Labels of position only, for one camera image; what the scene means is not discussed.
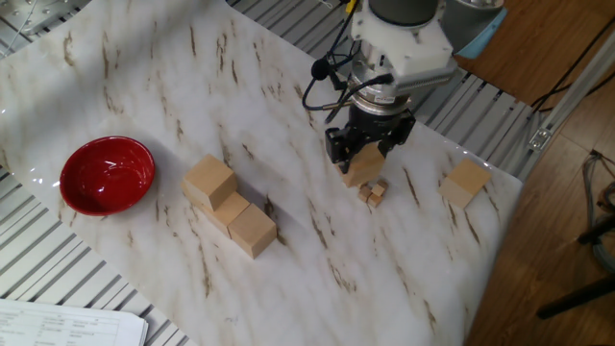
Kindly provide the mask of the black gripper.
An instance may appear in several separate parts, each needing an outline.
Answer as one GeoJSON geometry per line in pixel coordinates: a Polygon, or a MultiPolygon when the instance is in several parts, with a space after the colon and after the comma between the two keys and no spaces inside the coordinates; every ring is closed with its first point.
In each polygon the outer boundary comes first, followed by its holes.
{"type": "Polygon", "coordinates": [[[351,106],[347,126],[329,128],[325,132],[327,154],[346,174],[353,157],[367,142],[381,141],[381,154],[386,158],[395,146],[406,142],[415,122],[408,110],[395,115],[374,115],[351,106]]]}

